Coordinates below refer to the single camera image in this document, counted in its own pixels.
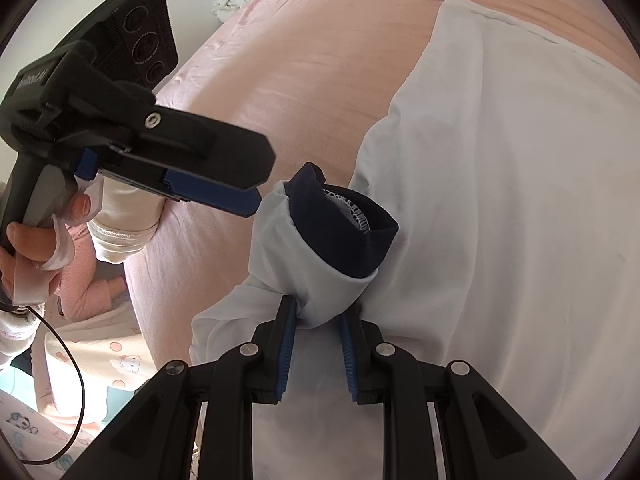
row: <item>blue gripper pad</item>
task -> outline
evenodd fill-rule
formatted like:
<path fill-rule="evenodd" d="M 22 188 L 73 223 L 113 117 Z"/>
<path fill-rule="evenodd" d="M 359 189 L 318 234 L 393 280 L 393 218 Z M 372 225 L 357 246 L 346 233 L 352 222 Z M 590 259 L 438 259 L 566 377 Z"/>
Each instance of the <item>blue gripper pad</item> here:
<path fill-rule="evenodd" d="M 358 386 L 358 363 L 346 314 L 340 315 L 338 325 L 340 327 L 340 341 L 342 343 L 342 356 L 344 357 L 344 371 L 347 374 L 347 385 L 351 393 L 351 400 L 358 402 L 358 394 L 360 392 Z"/>
<path fill-rule="evenodd" d="M 280 402 L 282 395 L 287 389 L 287 381 L 289 379 L 289 368 L 291 366 L 291 355 L 293 354 L 293 341 L 296 336 L 296 321 L 298 304 L 292 301 L 287 316 L 287 324 L 282 335 L 282 345 L 278 352 L 278 368 L 276 378 L 276 400 Z"/>

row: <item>beige sleeve cuff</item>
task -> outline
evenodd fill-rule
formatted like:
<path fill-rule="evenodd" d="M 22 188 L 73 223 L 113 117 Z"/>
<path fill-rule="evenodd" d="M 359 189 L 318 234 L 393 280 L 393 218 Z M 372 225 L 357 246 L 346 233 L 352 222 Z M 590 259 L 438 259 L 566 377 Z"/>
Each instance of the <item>beige sleeve cuff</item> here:
<path fill-rule="evenodd" d="M 163 207 L 164 198 L 105 178 L 102 209 L 88 223 L 98 260 L 120 264 L 140 252 L 154 236 Z"/>

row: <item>camera lens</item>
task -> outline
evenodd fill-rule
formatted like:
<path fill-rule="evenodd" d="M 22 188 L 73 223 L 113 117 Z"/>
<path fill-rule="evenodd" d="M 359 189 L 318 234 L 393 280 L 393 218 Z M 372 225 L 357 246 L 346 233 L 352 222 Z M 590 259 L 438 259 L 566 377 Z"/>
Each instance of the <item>camera lens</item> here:
<path fill-rule="evenodd" d="M 146 19 L 149 16 L 149 11 L 146 7 L 139 6 L 129 11 L 127 17 L 124 19 L 124 30 L 127 32 L 136 32 L 142 28 Z"/>
<path fill-rule="evenodd" d="M 162 74 L 164 73 L 164 63 L 162 61 L 156 61 L 146 71 L 146 82 L 157 83 L 160 81 Z"/>
<path fill-rule="evenodd" d="M 148 32 L 142 38 L 136 41 L 133 47 L 133 61 L 138 64 L 149 61 L 153 54 L 158 50 L 158 35 L 154 32 Z"/>

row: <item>black handle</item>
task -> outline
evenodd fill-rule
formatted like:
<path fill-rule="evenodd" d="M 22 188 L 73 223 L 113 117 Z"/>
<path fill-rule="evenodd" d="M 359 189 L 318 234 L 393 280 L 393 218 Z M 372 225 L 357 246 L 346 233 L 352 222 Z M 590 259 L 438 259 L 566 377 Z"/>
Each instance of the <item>black handle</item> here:
<path fill-rule="evenodd" d="M 42 158 L 19 153 L 18 160 L 11 172 L 11 177 L 4 190 L 2 202 L 0 202 L 0 246 L 15 254 L 15 249 L 6 236 L 6 228 L 12 222 L 22 222 L 29 205 L 31 194 L 38 182 L 40 173 L 46 166 Z M 0 310 L 11 312 L 15 310 L 13 301 L 0 287 Z"/>

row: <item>silver screw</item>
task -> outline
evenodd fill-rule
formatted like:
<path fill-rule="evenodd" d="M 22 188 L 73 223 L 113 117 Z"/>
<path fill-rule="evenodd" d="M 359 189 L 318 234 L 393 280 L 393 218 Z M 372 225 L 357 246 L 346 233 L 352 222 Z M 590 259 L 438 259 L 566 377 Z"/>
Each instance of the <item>silver screw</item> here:
<path fill-rule="evenodd" d="M 258 345 L 255 345 L 253 343 L 245 343 L 240 347 L 240 353 L 247 357 L 256 355 L 258 353 L 258 350 Z"/>
<path fill-rule="evenodd" d="M 467 375 L 471 370 L 464 361 L 456 361 L 451 364 L 451 371 L 456 375 Z"/>
<path fill-rule="evenodd" d="M 383 356 L 389 356 L 396 353 L 396 347 L 389 343 L 380 343 L 376 346 L 376 352 Z"/>
<path fill-rule="evenodd" d="M 147 130 L 152 130 L 153 128 L 158 126 L 158 124 L 160 124 L 160 121 L 162 121 L 162 115 L 160 115 L 158 112 L 153 112 L 152 114 L 149 114 L 149 117 L 145 119 L 145 128 Z"/>
<path fill-rule="evenodd" d="M 171 361 L 164 367 L 164 371 L 169 375 L 180 375 L 184 371 L 184 363 L 182 361 Z"/>

